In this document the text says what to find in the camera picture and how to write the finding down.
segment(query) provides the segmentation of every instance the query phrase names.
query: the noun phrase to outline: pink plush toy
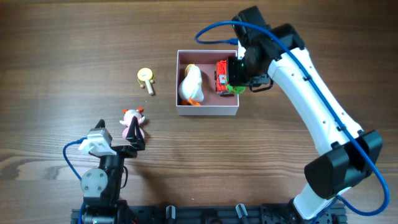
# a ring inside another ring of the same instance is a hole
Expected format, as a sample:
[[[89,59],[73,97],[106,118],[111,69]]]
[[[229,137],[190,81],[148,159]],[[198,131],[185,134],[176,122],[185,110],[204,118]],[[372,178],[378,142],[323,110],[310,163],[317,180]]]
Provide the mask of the pink plush toy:
[[[138,110],[124,110],[125,114],[124,114],[124,120],[119,121],[121,124],[127,126],[127,128],[123,131],[123,138],[126,139],[127,133],[129,132],[129,127],[132,121],[133,117],[136,117],[138,119],[138,125],[142,124],[145,121],[145,116],[142,116],[142,114],[140,113],[140,109]],[[145,138],[145,134],[144,131],[142,130],[142,128],[139,128],[142,137]]]

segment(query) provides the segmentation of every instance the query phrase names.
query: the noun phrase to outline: white duck toy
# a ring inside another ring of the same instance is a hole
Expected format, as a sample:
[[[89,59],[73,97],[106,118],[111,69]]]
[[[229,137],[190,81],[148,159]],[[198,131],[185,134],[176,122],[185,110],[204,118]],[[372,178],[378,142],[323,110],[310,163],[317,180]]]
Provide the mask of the white duck toy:
[[[199,67],[190,64],[185,69],[185,78],[178,87],[178,94],[182,99],[182,105],[200,106],[205,98],[201,90],[201,72]]]

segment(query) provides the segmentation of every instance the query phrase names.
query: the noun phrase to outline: red toy car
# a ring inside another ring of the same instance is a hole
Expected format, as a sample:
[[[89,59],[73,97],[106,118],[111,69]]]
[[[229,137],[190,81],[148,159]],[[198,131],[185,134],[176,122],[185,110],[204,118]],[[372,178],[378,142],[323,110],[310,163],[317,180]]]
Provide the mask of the red toy car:
[[[214,79],[216,80],[216,92],[221,96],[230,95],[227,91],[226,85],[226,60],[217,62],[216,71],[214,72]]]

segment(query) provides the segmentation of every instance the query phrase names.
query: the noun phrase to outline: wooden table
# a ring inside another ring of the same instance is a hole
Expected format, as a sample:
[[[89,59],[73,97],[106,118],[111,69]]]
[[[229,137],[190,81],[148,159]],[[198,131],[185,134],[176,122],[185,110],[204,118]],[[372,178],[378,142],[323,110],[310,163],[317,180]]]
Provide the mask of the wooden table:
[[[396,223],[398,16],[396,1],[139,1],[0,5],[0,223],[69,223],[79,181],[62,147],[106,120],[124,144],[125,108],[145,109],[147,148],[129,169],[130,205],[258,205],[287,202],[317,157],[300,116],[278,86],[245,92],[234,117],[181,117],[175,109],[178,49],[205,26],[257,4],[267,22],[293,24],[332,93],[361,126],[384,139],[377,162],[391,204],[350,223]],[[221,27],[207,39],[234,37]],[[156,74],[149,96],[137,71]],[[80,174],[98,160],[68,150]],[[362,210],[382,201],[373,175],[346,194]]]

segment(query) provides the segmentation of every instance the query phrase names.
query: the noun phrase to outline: pink box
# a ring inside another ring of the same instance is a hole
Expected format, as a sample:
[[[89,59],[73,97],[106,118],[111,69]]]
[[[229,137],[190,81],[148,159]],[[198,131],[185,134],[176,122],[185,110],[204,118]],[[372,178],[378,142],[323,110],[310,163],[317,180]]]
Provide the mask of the pink box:
[[[177,51],[177,81],[175,106],[179,115],[235,115],[239,108],[239,95],[220,96],[216,92],[216,63],[236,56],[235,50],[179,50]],[[205,99],[201,106],[183,106],[178,86],[184,78],[185,68],[194,63],[201,70],[202,91]]]

